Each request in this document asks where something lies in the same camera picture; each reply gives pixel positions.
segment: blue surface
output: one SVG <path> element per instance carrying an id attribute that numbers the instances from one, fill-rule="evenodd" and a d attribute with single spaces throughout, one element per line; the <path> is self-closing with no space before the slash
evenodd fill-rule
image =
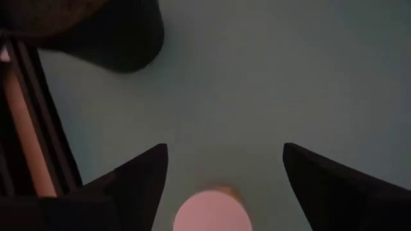
<path id="1" fill-rule="evenodd" d="M 134 74 L 41 51 L 84 182 L 160 142 L 154 231 L 191 194 L 229 184 L 254 230 L 310 230 L 284 142 L 411 188 L 406 1 L 163 0 L 166 41 Z"/>

